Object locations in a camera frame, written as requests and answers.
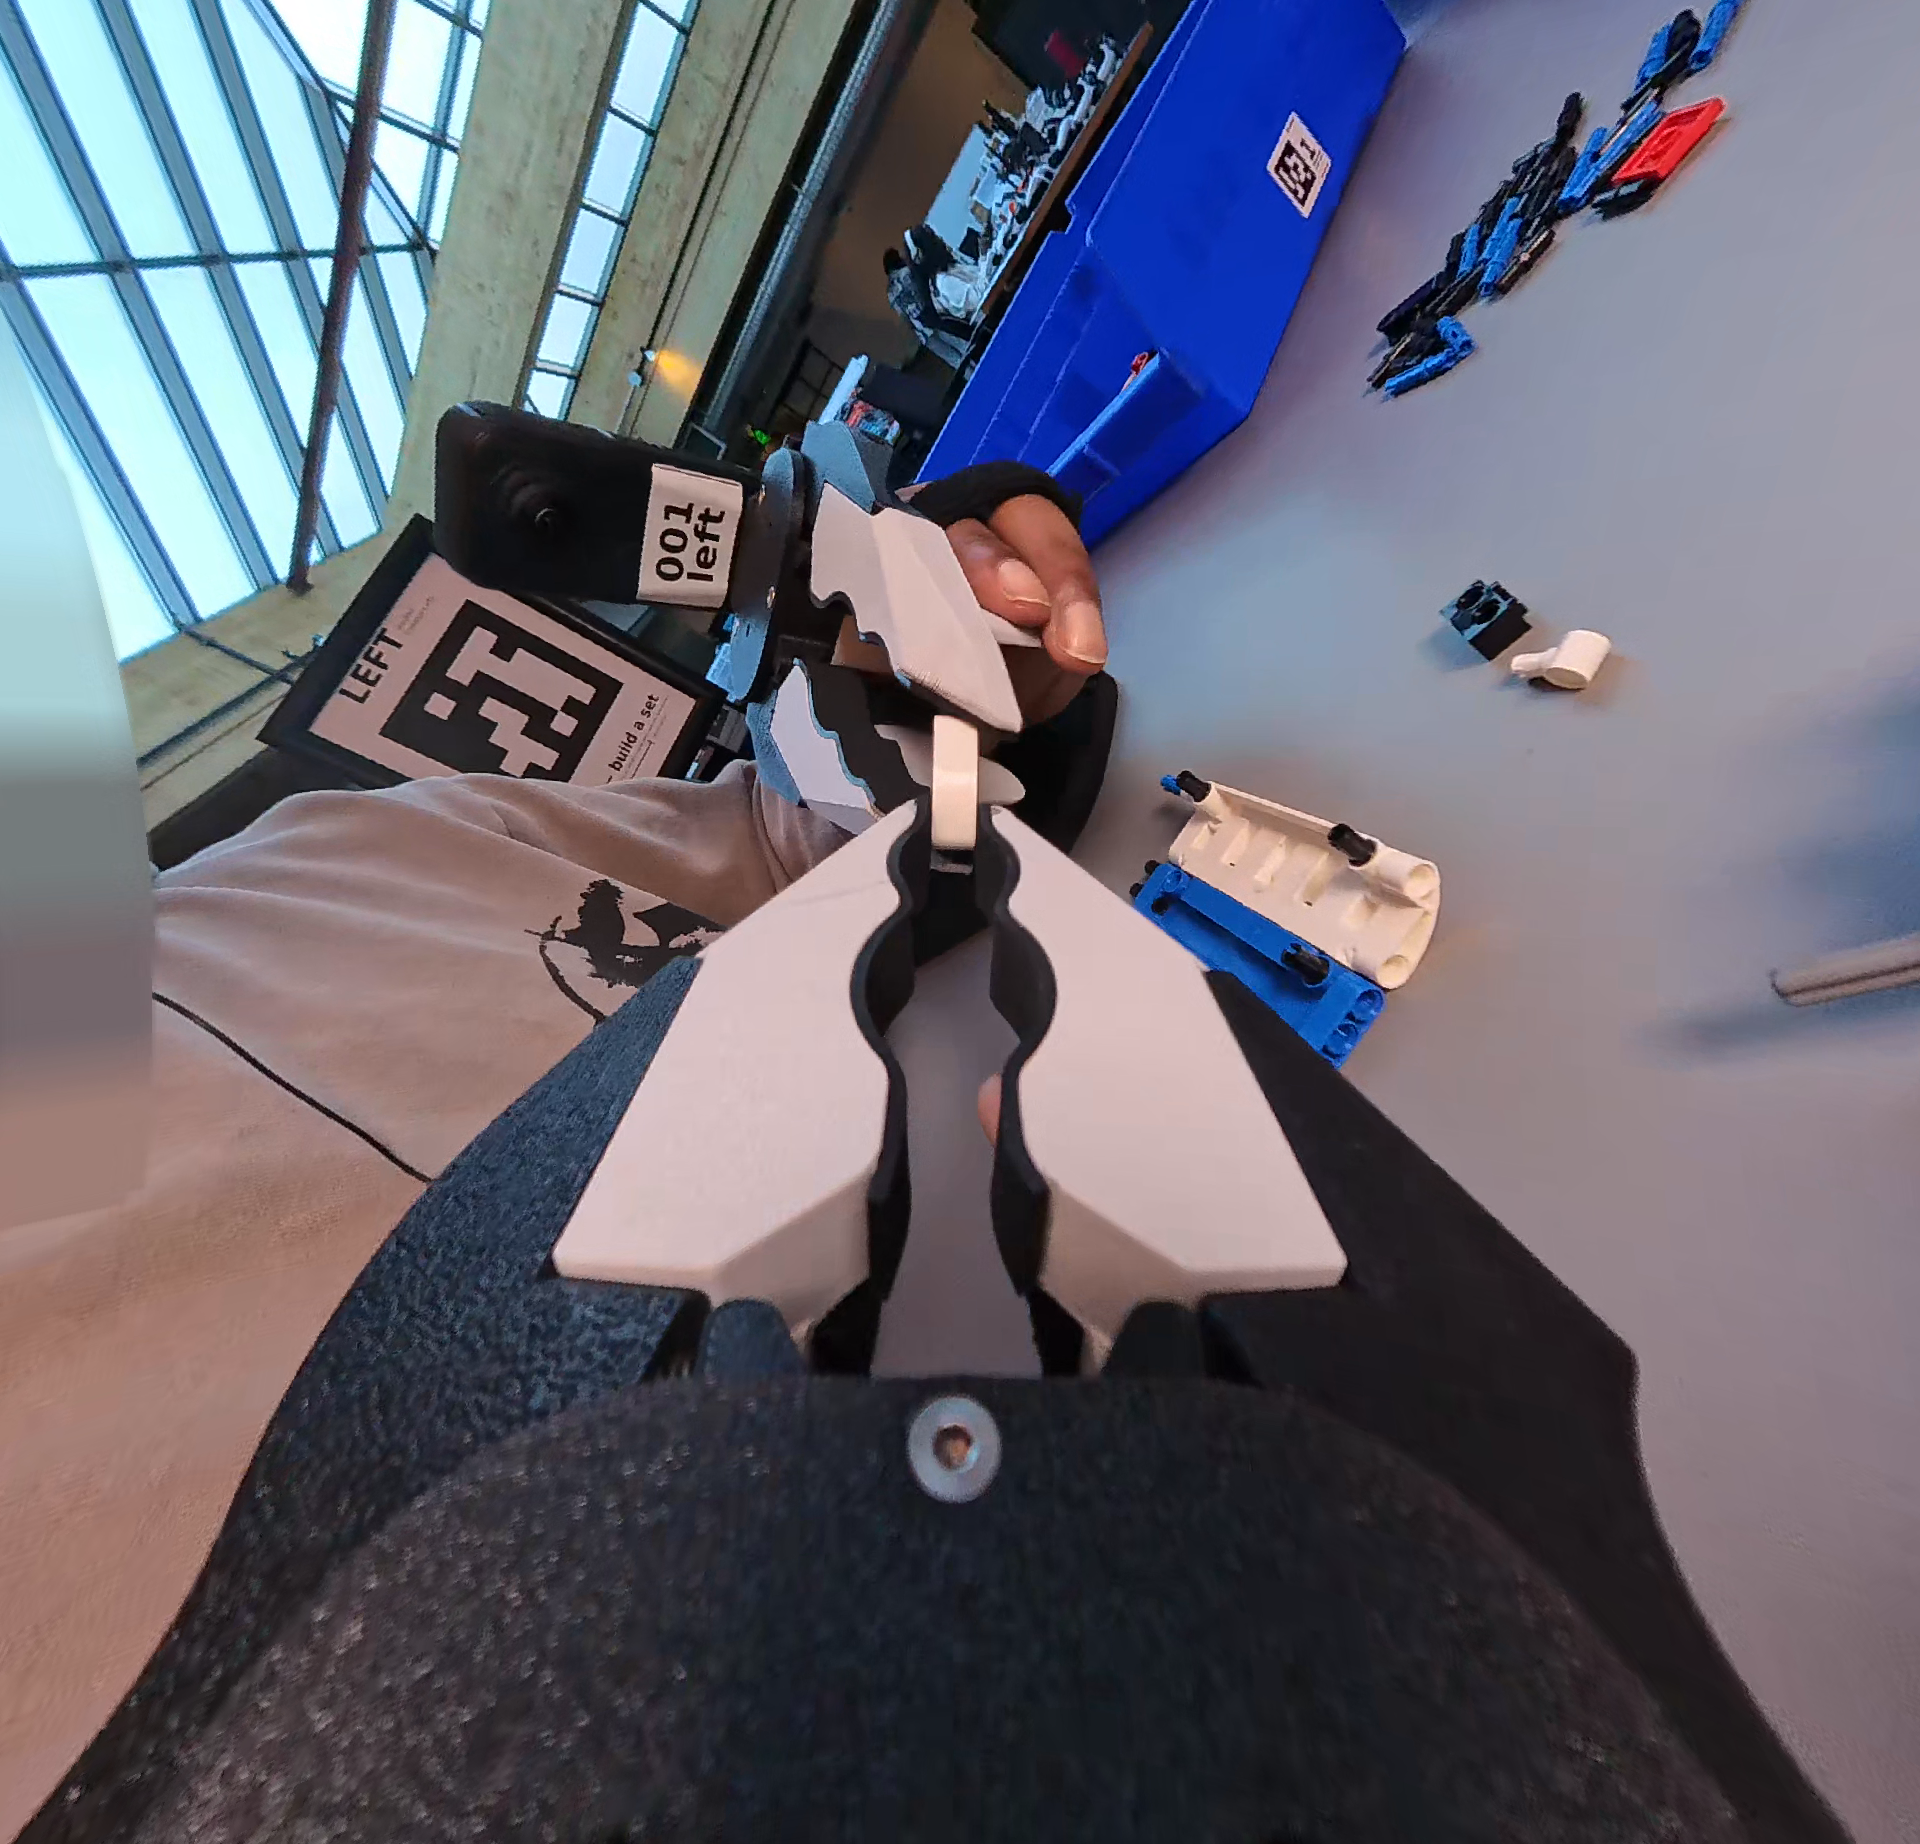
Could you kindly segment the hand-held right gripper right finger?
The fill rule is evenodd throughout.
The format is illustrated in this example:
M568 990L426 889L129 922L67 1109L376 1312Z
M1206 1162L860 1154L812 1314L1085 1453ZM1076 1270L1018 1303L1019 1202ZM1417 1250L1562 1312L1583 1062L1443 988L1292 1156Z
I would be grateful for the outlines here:
M985 807L974 885L1013 1029L989 1217L1046 1374L1148 1301L1321 1290L1348 1257L1220 991L1237 982Z

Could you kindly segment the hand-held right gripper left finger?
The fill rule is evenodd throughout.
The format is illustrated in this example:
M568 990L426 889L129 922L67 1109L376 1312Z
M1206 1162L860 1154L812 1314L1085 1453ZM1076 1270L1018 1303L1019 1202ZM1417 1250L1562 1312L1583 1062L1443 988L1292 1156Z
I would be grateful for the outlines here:
M906 1080L918 807L880 817L708 944L587 1180L568 1280L771 1303L865 1374L911 1220Z

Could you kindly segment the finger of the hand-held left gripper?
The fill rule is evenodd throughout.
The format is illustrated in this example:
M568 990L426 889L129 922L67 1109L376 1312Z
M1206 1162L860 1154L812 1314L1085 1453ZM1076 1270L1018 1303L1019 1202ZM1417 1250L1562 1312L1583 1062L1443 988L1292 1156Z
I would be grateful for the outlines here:
M820 498L808 581L817 602L846 603L902 683L976 725L1021 727L1004 649L1036 649L1040 636L980 605L940 527L905 510Z
M976 727L848 665L794 663L767 699L767 782L850 832L936 789Z

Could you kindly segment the small white lego beam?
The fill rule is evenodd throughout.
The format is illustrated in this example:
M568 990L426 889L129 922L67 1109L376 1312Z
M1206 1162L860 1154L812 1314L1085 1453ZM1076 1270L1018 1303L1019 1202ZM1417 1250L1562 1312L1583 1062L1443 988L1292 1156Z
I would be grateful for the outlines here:
M961 717L936 714L930 729L930 865L936 872L972 869L980 799L980 727Z

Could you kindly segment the blue and white lego assembly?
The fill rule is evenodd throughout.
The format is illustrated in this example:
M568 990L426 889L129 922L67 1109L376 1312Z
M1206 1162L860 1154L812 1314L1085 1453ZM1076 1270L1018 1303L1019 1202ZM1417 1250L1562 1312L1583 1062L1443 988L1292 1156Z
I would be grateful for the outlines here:
M1162 789L1186 822L1134 885L1138 913L1346 1066L1426 954L1437 865L1188 771Z

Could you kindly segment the person's left forearm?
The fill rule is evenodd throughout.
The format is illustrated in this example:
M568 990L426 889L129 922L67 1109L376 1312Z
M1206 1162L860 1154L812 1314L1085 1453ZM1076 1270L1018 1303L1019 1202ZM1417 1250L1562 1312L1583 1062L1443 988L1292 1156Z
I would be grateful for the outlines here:
M708 782L669 786L655 830L636 889L719 934L853 839L827 814L761 782L746 761Z

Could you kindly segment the small black lego brick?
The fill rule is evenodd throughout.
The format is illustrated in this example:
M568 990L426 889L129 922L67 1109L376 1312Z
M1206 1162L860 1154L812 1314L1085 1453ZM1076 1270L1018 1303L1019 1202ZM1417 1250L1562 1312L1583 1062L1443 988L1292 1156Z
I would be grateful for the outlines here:
M1466 646L1486 662L1501 657L1532 629L1523 599L1503 583L1485 578L1468 583L1442 607L1442 618Z

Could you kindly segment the pile of blue black lego pins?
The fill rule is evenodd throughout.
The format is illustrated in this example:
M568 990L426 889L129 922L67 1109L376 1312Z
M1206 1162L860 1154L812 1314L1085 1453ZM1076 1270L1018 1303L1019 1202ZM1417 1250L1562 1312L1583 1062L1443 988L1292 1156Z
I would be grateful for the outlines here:
M1453 373L1476 350L1469 309L1515 290L1545 260L1563 229L1577 223L1603 225L1644 210L1603 220L1587 203L1600 176L1663 114L1716 97L1686 101L1685 89L1719 61L1746 4L1749 0L1715 0L1703 13L1682 9L1658 24L1617 105L1591 112L1578 92L1562 101L1553 129L1508 165L1469 223L1448 239L1437 270L1380 316L1381 348L1365 379L1370 391L1396 399Z

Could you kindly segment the red lego plate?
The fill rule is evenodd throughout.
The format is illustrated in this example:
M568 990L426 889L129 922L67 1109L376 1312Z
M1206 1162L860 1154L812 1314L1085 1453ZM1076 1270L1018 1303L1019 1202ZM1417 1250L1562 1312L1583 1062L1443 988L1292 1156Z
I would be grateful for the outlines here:
M1663 114L1620 162L1600 176L1587 210L1612 220L1644 208L1707 140L1722 115L1725 101L1720 97Z

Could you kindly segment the person's left hand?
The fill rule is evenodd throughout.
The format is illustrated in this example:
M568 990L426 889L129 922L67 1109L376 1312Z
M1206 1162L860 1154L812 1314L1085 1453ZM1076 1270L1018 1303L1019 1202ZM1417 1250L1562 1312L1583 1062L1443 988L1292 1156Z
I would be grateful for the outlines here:
M1107 775L1119 688L1074 501L1044 470L995 462L906 485L899 502L944 531L980 605L1033 637L1004 650L1019 733L987 733L984 748L1019 780L1019 819L1076 847Z

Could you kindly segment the framed black white marker sign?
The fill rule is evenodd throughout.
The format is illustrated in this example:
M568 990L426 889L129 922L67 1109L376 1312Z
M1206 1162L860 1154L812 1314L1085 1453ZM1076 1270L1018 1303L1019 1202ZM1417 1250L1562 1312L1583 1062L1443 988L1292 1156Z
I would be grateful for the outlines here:
M719 694L594 613L468 584L414 516L258 743L362 788L438 775L684 778Z

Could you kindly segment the cluttered workbench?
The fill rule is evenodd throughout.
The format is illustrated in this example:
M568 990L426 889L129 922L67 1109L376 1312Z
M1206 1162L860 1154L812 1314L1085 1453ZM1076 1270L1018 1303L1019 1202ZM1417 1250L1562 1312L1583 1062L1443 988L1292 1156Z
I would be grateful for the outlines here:
M1095 144L1101 119L1148 53L1152 26L1119 43L1103 33L1055 86L1036 86L1016 112L985 102L928 215L884 255L887 296L918 347L952 371L976 342L1023 274L1050 198Z

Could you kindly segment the tagged blue plastic bin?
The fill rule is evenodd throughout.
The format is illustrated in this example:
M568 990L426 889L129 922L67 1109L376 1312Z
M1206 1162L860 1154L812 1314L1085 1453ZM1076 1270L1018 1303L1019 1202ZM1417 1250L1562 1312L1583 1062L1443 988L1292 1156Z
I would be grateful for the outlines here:
M1047 470L1095 543L1253 411L1406 51L1383 0L1194 0L925 461Z

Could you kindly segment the person's beige sweatshirt torso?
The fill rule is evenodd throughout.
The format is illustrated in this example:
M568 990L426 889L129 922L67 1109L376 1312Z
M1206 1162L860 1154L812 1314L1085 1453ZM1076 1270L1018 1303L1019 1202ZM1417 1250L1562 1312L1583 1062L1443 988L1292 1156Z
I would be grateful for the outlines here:
M5 1233L5 1840L135 1684L422 1186L719 934L636 889L673 783L313 793L161 873L146 1180Z

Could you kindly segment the grey metal bar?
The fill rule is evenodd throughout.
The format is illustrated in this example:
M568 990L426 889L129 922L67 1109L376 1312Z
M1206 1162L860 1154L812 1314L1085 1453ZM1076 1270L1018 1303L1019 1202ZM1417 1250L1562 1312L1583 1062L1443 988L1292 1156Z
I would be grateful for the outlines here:
M1775 993L1791 1007L1820 1007L1843 997L1916 988L1920 979L1916 932L1875 944L1840 948L1769 974Z

